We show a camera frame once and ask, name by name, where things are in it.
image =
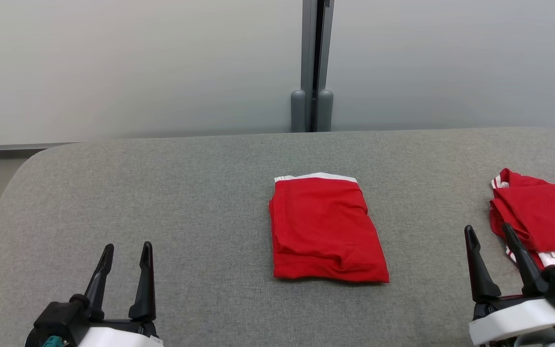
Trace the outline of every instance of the red fabric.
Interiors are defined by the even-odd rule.
[[[502,182],[489,202],[491,230],[502,239],[502,224],[510,223],[524,246],[534,252],[555,251],[555,184],[504,169]]]
[[[269,213],[275,277],[389,282],[381,243],[355,182],[278,181]]]

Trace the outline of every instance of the folded red t-shirt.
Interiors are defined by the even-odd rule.
[[[275,181],[269,202],[275,277],[389,281],[383,249],[354,178],[314,173]]]
[[[555,184],[504,169],[492,187],[491,230],[504,239],[502,224],[510,223],[529,250],[554,252]]]

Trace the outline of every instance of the red garment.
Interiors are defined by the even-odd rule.
[[[504,169],[492,186],[491,230],[504,239],[502,224],[510,223],[529,250],[555,251],[555,184]]]
[[[354,182],[276,178],[275,194],[269,202],[275,277],[389,282],[383,249],[363,193],[354,178],[344,178]]]

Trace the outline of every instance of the white wall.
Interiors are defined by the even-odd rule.
[[[0,145],[287,132],[301,0],[0,0]]]
[[[333,130],[555,127],[555,0],[335,0]]]

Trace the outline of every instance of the white stripe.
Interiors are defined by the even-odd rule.
[[[304,178],[325,178],[327,180],[344,180],[344,181],[355,182],[355,184],[357,183],[357,180],[352,177],[332,175],[330,173],[324,173],[324,172],[311,173],[309,175],[303,175],[303,176],[280,176],[280,177],[274,178],[274,180],[275,182],[277,182],[277,181],[288,181],[288,180],[302,180]]]

